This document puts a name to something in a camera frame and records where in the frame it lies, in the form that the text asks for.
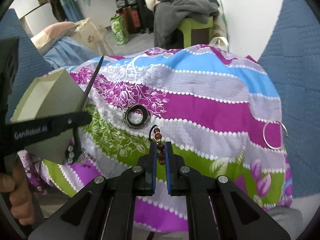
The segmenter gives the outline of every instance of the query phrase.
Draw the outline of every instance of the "blue gripper pad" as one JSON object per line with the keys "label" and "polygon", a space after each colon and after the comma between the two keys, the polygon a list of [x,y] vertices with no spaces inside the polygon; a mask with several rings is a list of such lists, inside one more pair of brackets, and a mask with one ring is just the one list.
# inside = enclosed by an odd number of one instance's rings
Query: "blue gripper pad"
{"label": "blue gripper pad", "polygon": [[167,144],[164,143],[164,157],[165,157],[165,173],[167,176],[167,190],[168,194],[171,194],[171,176],[170,176],[170,165],[169,165],[169,157],[167,152]]}
{"label": "blue gripper pad", "polygon": [[152,193],[156,192],[156,174],[157,174],[157,147],[155,147],[155,151],[153,153],[153,169],[152,169]]}

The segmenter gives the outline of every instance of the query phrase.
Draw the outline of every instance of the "pink pillow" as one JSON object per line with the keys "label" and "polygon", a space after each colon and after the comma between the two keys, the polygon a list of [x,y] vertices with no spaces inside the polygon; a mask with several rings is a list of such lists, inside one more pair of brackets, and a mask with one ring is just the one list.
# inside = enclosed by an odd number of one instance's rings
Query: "pink pillow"
{"label": "pink pillow", "polygon": [[31,38],[31,41],[36,46],[41,55],[46,54],[52,45],[65,36],[70,36],[76,30],[77,25],[73,22],[60,22],[52,24],[36,36]]}

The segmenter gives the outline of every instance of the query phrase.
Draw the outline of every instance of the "finger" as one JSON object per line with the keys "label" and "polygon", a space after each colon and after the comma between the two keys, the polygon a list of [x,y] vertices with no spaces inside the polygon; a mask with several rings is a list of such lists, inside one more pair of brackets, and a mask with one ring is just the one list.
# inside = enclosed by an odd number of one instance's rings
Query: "finger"
{"label": "finger", "polygon": [[15,187],[16,183],[11,176],[0,173],[0,192],[11,192]]}
{"label": "finger", "polygon": [[30,198],[30,191],[28,189],[27,182],[21,183],[16,187],[14,191],[12,191],[9,195],[9,200],[13,207],[19,206]]}
{"label": "finger", "polygon": [[29,218],[33,213],[34,209],[31,200],[28,200],[20,206],[11,208],[11,214],[16,219]]}
{"label": "finger", "polygon": [[17,160],[17,163],[12,170],[12,176],[17,185],[20,185],[27,180],[26,171],[20,159]]}
{"label": "finger", "polygon": [[35,222],[35,216],[31,216],[29,218],[19,219],[19,223],[23,226],[32,225]]}

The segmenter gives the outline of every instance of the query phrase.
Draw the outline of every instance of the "plastic stool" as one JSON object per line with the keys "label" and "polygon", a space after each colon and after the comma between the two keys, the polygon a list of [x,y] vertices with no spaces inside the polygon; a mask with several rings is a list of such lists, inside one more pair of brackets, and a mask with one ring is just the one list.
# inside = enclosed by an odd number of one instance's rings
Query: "plastic stool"
{"label": "plastic stool", "polygon": [[197,22],[192,18],[184,18],[178,26],[183,33],[183,47],[188,48],[197,44],[209,44],[213,38],[213,17],[207,24]]}

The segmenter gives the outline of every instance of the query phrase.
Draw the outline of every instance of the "silver rivet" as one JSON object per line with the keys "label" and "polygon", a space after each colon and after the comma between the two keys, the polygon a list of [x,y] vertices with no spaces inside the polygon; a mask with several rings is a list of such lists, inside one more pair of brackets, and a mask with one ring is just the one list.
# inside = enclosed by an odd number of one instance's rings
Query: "silver rivet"
{"label": "silver rivet", "polygon": [[220,177],[218,178],[218,180],[219,180],[221,183],[226,183],[226,182],[228,182],[228,178],[227,178],[226,176],[220,176]]}
{"label": "silver rivet", "polygon": [[73,151],[73,146],[72,145],[69,145],[68,146],[68,152],[72,152]]}
{"label": "silver rivet", "polygon": [[104,178],[102,176],[97,176],[94,178],[95,183],[102,183],[104,181]]}
{"label": "silver rivet", "polygon": [[142,167],[141,166],[134,166],[132,168],[132,170],[133,170],[133,172],[140,172],[140,171],[142,171]]}
{"label": "silver rivet", "polygon": [[188,173],[190,171],[190,168],[188,166],[182,166],[180,168],[180,171],[183,173]]}

